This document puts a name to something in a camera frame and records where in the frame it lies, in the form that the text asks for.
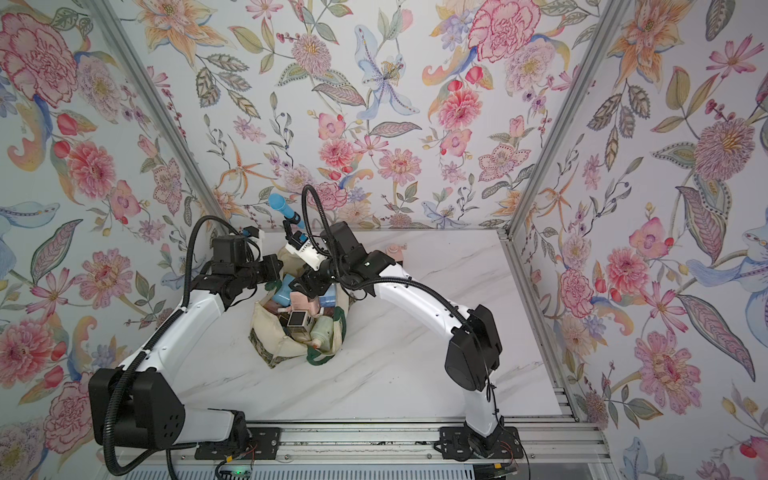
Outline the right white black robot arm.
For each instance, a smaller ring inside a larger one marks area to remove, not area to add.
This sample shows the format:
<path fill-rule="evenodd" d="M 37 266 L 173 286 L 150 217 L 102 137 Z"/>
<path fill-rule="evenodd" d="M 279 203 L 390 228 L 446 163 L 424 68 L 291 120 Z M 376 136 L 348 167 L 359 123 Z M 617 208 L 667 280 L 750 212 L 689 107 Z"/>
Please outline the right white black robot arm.
<path fill-rule="evenodd" d="M 386 301 L 426 326 L 446 345 L 444 370 L 464 395 L 464 421 L 443 427 L 436 446 L 446 459 L 466 461 L 525 457 L 516 429 L 498 408 L 492 374 L 503 351 L 492 312 L 456 304 L 416 281 L 388 252 L 368 251 L 346 223 L 319 237 L 286 229 L 286 248 L 304 267 L 292 290 L 315 299 L 330 287 L 363 291 Z"/>

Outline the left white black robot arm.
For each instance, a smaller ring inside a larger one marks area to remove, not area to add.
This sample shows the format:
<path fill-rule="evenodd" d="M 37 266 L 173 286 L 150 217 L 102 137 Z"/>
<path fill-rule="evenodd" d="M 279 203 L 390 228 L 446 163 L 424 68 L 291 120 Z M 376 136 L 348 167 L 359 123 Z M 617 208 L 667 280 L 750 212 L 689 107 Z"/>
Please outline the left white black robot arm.
<path fill-rule="evenodd" d="M 180 304 L 132 355 L 100 368 L 88 383 L 94 437 L 107 470 L 123 476 L 161 451 L 208 445 L 227 454 L 252 442 L 238 410 L 189 407 L 174 388 L 185 360 L 210 327 L 246 290 L 278 279 L 276 255 L 262 253 L 256 229 L 218 237 L 213 257 L 184 280 Z"/>

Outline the large pink pencil sharpener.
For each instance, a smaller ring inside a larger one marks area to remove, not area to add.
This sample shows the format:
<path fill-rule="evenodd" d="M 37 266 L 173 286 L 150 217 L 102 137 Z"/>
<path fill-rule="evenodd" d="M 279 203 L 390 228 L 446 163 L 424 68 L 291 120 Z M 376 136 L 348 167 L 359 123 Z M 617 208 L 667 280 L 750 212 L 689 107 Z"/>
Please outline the large pink pencil sharpener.
<path fill-rule="evenodd" d="M 389 244 L 385 249 L 385 253 L 399 265 L 404 264 L 406 251 L 407 251 L 406 244 L 396 244 L 396 243 Z"/>

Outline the cream green tote bag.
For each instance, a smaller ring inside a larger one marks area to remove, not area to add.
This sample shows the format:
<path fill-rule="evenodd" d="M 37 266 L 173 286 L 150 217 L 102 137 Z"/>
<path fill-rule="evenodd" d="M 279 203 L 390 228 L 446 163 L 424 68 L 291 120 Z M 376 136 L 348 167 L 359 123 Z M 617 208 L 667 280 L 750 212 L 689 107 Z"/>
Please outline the cream green tote bag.
<path fill-rule="evenodd" d="M 255 303 L 249 340 L 270 368 L 294 358 L 324 365 L 342 349 L 352 300 L 337 284 L 315 298 L 296 291 L 290 283 L 304 262 L 285 248 L 277 259 L 283 267 L 278 279 L 267 284 L 264 298 Z"/>

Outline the mint green pencil sharpener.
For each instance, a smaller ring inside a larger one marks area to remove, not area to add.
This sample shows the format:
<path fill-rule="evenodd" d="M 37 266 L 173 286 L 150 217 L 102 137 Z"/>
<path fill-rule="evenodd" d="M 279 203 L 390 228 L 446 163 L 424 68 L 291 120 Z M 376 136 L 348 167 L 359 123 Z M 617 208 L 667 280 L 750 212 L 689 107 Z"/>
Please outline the mint green pencil sharpener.
<path fill-rule="evenodd" d="M 310 331 L 310 345 L 322 352 L 330 351 L 332 349 L 335 332 L 334 324 L 335 322 L 332 317 L 317 317 L 314 326 Z"/>

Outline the small pink pencil sharpener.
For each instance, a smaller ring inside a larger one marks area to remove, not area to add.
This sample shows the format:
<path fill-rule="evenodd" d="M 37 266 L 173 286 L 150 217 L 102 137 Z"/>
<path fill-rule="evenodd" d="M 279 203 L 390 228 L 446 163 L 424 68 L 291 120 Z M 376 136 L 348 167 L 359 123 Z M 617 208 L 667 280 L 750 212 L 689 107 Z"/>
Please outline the small pink pencil sharpener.
<path fill-rule="evenodd" d="M 289 313 L 285 328 L 291 336 L 309 336 L 314 318 L 307 311 L 294 310 Z"/>

